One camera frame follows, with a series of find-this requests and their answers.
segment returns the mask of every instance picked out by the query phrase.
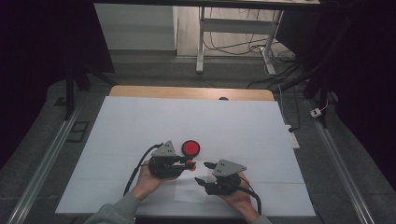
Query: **black device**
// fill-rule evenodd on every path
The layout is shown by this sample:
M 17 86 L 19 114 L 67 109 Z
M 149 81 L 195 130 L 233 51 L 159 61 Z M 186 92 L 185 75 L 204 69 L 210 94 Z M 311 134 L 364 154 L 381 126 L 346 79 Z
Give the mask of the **black device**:
M 204 165 L 213 170 L 212 175 L 216 178 L 215 182 L 206 183 L 203 179 L 195 177 L 195 181 L 198 185 L 203 186 L 208 195 L 230 195 L 237 190 L 241 190 L 245 193 L 250 194 L 257 201 L 258 213 L 262 214 L 262 202 L 259 195 L 254 192 L 253 188 L 250 189 L 240 187 L 242 177 L 239 176 L 239 172 L 245 171 L 246 166 L 238 163 L 226 160 L 219 160 L 218 163 L 204 162 Z
M 195 168 L 195 162 L 192 161 L 192 157 L 180 157 L 176 154 L 172 141 L 169 140 L 165 144 L 161 143 L 159 145 L 154 145 L 146 151 L 142 159 L 140 159 L 140 162 L 134 168 L 123 195 L 129 191 L 129 187 L 131 187 L 132 182 L 134 182 L 134 177 L 139 171 L 140 166 L 142 166 L 143 160 L 154 148 L 157 149 L 151 153 L 148 168 L 151 174 L 157 178 L 178 177 L 184 170 L 193 170 Z

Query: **white cord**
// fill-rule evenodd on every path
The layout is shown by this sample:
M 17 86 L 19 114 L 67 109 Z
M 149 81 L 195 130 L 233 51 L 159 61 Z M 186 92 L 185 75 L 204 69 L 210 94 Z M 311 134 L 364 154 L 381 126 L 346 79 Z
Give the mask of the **white cord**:
M 326 109 L 326 107 L 327 107 L 328 104 L 329 104 L 329 99 L 326 99 L 326 105 L 325 105 L 323 108 L 321 108 L 320 111 Z

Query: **aluminum rail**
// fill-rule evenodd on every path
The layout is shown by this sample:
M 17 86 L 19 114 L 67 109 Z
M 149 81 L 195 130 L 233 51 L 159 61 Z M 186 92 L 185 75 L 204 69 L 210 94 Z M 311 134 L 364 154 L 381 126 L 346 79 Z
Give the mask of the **aluminum rail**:
M 41 187 L 43 186 L 53 163 L 55 162 L 62 146 L 64 145 L 67 135 L 73 127 L 73 124 L 85 101 L 86 94 L 87 93 L 83 92 L 80 97 L 78 97 L 76 109 L 71 114 L 69 120 L 65 120 L 61 125 L 61 128 L 49 145 L 46 154 L 35 170 L 35 173 L 33 174 L 20 200 L 15 206 L 14 211 L 8 218 L 7 224 L 23 223 L 26 219 L 33 203 L 35 202 L 38 192 L 41 190 Z
M 305 100 L 306 106 L 309 111 L 313 110 L 313 106 L 309 104 L 307 100 Z M 369 207 L 367 206 L 366 201 L 364 201 L 363 196 L 361 195 L 361 191 L 356 185 L 355 181 L 352 178 L 352 175 L 347 169 L 346 164 L 338 151 L 337 146 L 335 145 L 332 137 L 327 129 L 324 129 L 318 119 L 315 119 L 315 125 L 318 129 L 318 133 L 320 138 L 322 139 L 327 151 L 329 152 L 330 158 L 332 159 L 332 163 L 335 167 L 335 170 L 338 173 L 341 181 L 343 182 L 344 188 L 349 195 L 351 202 L 356 210 L 356 213 L 361 220 L 362 224 L 375 224 L 374 218 L 371 215 Z

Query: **red button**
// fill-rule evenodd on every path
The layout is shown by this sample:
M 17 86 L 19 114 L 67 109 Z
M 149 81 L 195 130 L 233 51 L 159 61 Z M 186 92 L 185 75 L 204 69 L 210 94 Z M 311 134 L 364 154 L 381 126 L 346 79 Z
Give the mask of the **red button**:
M 199 154 L 200 149 L 201 147 L 199 144 L 193 140 L 189 140 L 183 143 L 183 146 L 181 146 L 181 151 L 183 154 L 192 157 L 196 157 Z

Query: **table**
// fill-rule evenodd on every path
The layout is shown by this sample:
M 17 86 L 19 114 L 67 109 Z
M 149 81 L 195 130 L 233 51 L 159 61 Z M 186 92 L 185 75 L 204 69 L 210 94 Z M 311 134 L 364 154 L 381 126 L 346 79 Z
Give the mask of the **table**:
M 56 212 L 94 213 L 102 204 L 114 203 L 131 165 L 148 147 L 172 140 L 181 155 L 182 143 L 190 139 L 201 145 L 197 169 L 161 185 L 143 201 L 137 216 L 239 217 L 193 179 L 209 180 L 212 175 L 203 162 L 219 159 L 246 165 L 250 184 L 265 199 L 267 216 L 315 215 L 271 92 L 134 86 L 114 87 L 105 99 Z

